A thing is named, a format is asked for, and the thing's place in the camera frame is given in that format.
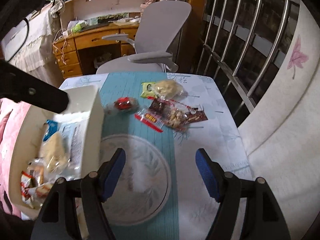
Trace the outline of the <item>white light-blue snack bag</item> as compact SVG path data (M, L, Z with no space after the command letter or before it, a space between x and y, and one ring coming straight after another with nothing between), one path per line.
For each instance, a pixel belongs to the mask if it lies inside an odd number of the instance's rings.
M69 155L69 163L79 167L84 151L84 139L86 122L63 122L60 124L59 132L62 134L65 149Z

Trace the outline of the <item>white orange snack packet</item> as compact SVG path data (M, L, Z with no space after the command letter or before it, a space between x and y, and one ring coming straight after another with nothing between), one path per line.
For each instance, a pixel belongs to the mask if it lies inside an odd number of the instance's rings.
M20 187L24 204L27 204L32 209L40 209L52 189L53 184L44 183L36 186L34 177L22 171Z

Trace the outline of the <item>round cracker clear pack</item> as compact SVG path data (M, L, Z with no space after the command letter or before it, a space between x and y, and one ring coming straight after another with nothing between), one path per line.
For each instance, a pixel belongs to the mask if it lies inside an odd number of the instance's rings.
M151 86L154 94L162 100L170 100L184 93L184 88L172 79L158 81Z

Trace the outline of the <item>blue candy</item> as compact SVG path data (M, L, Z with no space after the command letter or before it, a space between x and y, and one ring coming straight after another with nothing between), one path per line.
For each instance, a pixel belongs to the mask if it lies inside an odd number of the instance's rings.
M47 130L43 136L43 142L46 142L54 133L59 130L59 123L54 120L46 121Z

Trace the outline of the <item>nut mix clear packet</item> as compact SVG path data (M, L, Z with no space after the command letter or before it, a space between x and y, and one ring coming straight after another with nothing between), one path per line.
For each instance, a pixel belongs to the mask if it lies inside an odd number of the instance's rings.
M188 113L189 109L187 107L173 104L165 105L159 111L163 124L168 128L180 132L185 131L188 128Z

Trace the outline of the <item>white lace cloth cover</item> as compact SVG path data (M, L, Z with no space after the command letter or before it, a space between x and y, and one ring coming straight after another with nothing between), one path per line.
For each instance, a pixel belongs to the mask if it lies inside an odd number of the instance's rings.
M17 31L6 46L10 63L18 69L54 86L59 87L63 75L56 63L53 42L61 29L60 19L53 18L46 9L32 18L27 27Z

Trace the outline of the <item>dark red chocolate packet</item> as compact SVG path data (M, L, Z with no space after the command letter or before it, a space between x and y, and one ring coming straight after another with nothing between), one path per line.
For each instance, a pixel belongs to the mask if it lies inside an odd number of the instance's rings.
M155 98L149 109L160 115L164 124L171 128L208 120L201 107L191 107L175 100Z

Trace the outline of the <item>white plastic storage bin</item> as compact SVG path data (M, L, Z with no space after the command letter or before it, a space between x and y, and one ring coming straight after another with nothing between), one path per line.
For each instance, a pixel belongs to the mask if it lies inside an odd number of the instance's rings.
M62 165L56 165L47 179L64 176L66 179L85 177L99 168L99 151L104 110L97 86L85 86L66 90L69 96L68 108L60 113L31 106L25 116L12 153L8 195L12 204L29 218L39 214L39 208L25 204L21 195L21 173L36 158L43 158L41 150L46 141L47 121L58 123L57 132L61 135Z

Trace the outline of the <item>red strip snack packet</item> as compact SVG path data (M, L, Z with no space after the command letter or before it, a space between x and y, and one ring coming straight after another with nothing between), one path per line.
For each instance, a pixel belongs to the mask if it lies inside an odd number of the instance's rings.
M142 109L134 114L135 118L141 123L145 124L149 128L153 129L158 133L163 132L163 121L161 117L150 111L149 109Z

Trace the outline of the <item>red round wrapped candy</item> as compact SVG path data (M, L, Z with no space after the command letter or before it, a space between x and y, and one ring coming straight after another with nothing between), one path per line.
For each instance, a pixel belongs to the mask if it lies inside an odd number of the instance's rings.
M135 98L132 97L121 97L116 101L109 103L108 108L116 112L132 112L137 110L139 103Z

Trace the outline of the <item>white teal leaf tablecloth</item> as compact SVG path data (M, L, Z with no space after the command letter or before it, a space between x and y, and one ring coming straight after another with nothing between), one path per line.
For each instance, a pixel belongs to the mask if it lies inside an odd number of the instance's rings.
M219 205L211 198L196 167L195 155L204 148L210 158L239 178L251 171L238 129L210 77L169 73L112 73L66 79L61 89L96 85L105 107L130 96L142 107L142 83L173 79L186 95L180 106L201 107L206 121L186 131L164 127L156 132L133 114L105 115L99 159L109 160L119 147L125 167L115 192L105 203L106 216L117 239L205 239Z

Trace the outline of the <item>wooden desk with drawers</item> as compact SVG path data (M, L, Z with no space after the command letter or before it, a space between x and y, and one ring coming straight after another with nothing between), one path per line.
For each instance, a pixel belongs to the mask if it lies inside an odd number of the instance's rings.
M111 23L58 38L53 43L53 54L63 78L94 74L98 63L134 54L135 50L127 42L107 41L103 37L127 34L134 40L138 27L138 23Z

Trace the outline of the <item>white floral sofa cushion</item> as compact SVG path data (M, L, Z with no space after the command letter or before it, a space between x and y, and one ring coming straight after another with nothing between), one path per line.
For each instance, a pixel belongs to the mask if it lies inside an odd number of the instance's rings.
M253 177L263 177L301 239L319 213L319 25L299 7L293 40L267 92L240 125Z

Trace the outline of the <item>yellow green candy packet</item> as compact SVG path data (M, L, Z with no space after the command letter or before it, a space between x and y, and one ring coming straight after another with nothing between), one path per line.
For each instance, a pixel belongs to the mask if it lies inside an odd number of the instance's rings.
M156 97L156 94L153 91L153 85L155 82L144 82L142 83L142 93L141 97L146 99L154 99Z

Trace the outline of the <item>metal window railing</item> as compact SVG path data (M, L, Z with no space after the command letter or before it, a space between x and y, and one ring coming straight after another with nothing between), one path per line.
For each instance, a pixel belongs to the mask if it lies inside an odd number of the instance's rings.
M295 33L299 0L206 0L195 74L211 77L232 117L257 106Z

